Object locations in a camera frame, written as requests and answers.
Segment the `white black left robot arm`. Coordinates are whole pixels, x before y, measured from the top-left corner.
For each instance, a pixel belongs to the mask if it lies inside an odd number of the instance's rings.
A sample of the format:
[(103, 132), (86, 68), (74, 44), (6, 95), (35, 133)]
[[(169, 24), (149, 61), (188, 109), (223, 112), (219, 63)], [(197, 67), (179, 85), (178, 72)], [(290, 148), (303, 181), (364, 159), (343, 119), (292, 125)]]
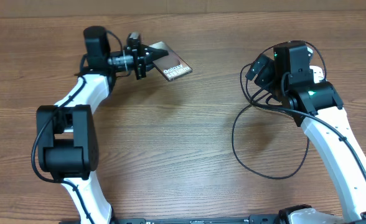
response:
[(79, 223), (115, 223), (113, 208), (100, 187), (96, 169), (99, 147), (93, 114), (110, 96), (118, 74), (137, 79), (156, 67), (156, 61), (171, 55), (164, 42), (144, 45), (132, 32), (120, 51), (112, 52), (102, 26), (83, 31), (86, 54), (80, 62), (77, 84), (54, 105), (37, 109), (37, 136), (31, 166), (44, 182), (60, 184), (69, 192), (80, 214)]

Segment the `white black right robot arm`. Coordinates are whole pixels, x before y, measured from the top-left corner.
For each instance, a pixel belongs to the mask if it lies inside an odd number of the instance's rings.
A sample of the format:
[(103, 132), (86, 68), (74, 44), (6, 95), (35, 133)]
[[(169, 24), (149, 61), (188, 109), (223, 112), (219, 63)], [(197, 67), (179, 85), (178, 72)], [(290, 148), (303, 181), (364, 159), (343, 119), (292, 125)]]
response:
[[(327, 80), (325, 66), (311, 65), (318, 49), (304, 40), (291, 40), (270, 48), (250, 64), (242, 91), (253, 107), (285, 113), (313, 143), (331, 178), (342, 216), (318, 212), (310, 205), (279, 211), (276, 223), (366, 223), (366, 156), (349, 124), (344, 103)], [(248, 92), (248, 81), (265, 91), (278, 105), (259, 103)]]

